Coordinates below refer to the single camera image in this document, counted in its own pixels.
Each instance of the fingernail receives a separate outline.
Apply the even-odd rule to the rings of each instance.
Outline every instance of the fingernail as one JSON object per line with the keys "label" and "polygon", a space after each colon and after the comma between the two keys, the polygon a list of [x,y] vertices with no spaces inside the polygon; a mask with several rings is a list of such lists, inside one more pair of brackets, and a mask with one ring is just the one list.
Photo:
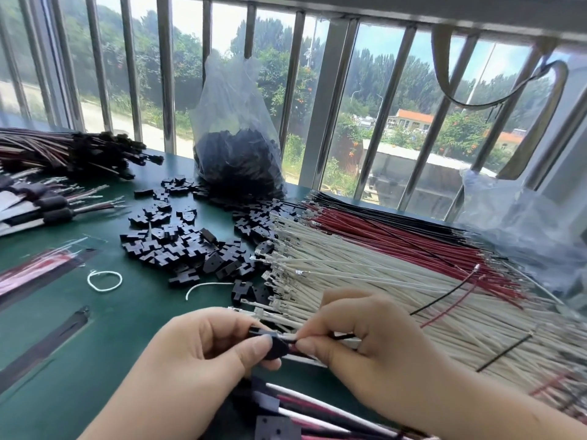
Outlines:
{"label": "fingernail", "polygon": [[314,343],[311,340],[308,340],[306,338],[298,340],[297,343],[295,343],[295,347],[302,354],[306,354],[306,355],[314,355],[316,352]]}
{"label": "fingernail", "polygon": [[269,335],[261,335],[260,337],[254,338],[253,351],[255,355],[265,355],[271,349],[273,340]]}

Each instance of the green work surface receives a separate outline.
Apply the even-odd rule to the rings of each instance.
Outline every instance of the green work surface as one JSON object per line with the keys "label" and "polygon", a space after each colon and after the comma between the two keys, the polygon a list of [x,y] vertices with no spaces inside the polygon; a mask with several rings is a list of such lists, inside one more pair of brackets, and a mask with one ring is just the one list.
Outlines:
{"label": "green work surface", "polygon": [[[196,177],[194,161],[165,155],[163,166],[132,166],[136,179],[108,178],[106,198],[124,195],[127,209],[78,216],[61,226],[33,229],[0,238],[0,270],[19,265],[48,248],[89,236],[82,244],[99,250],[84,266],[75,268],[29,297],[0,311],[0,369],[60,326],[81,307],[90,308],[88,324],[0,395],[0,438],[4,440],[75,439],[104,406],[143,348],[170,318],[209,306],[230,306],[229,286],[187,290],[167,287],[168,273],[149,269],[128,258],[119,234],[128,231],[128,211],[139,210],[152,199],[133,199],[133,191],[157,187],[163,178],[183,174]],[[290,197],[307,189],[290,186]],[[171,198],[174,209],[194,204],[192,196]],[[234,236],[231,214],[196,201],[195,225],[206,227],[219,239]],[[91,270],[120,272],[124,281],[111,293],[99,294],[86,283]],[[96,278],[100,287],[106,282]],[[324,368],[283,362],[278,372],[258,370],[268,381],[312,395],[362,416],[372,417],[348,390]],[[252,429],[241,429],[229,405],[212,423],[210,438],[252,438]]]}

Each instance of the bag of black parts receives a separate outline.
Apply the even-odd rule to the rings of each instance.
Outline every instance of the bag of black parts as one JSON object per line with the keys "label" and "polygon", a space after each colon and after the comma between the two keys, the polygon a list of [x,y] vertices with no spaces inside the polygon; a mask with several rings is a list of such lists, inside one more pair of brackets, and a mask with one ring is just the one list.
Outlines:
{"label": "bag of black parts", "polygon": [[275,126],[257,87],[260,62],[213,52],[198,106],[190,111],[194,159],[209,187],[226,196],[283,197]]}

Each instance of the hand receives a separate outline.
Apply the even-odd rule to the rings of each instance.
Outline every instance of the hand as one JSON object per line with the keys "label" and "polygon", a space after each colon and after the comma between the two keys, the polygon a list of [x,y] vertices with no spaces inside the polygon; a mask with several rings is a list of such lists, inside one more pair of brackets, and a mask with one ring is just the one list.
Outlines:
{"label": "hand", "polygon": [[[332,340],[354,333],[357,351]],[[390,298],[352,288],[327,290],[320,310],[297,332],[296,348],[326,364],[355,397],[386,418],[436,434],[448,422],[456,364],[436,350]]]}
{"label": "hand", "polygon": [[245,339],[255,319],[222,308],[173,318],[153,337],[127,377],[80,439],[195,439],[224,399],[261,361],[269,336]]}

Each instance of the plastic bag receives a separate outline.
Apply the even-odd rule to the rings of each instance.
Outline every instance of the plastic bag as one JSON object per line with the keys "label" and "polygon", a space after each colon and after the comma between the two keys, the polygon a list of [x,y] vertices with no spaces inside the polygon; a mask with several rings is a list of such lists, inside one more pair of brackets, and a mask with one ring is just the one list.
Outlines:
{"label": "plastic bag", "polygon": [[198,173],[224,195],[285,192],[277,132],[257,87],[259,71],[255,58],[223,61],[213,52],[200,102],[190,111]]}
{"label": "plastic bag", "polygon": [[461,173],[464,205],[456,222],[483,239],[552,292],[564,295],[587,264],[587,246],[561,225],[559,207],[515,181]]}

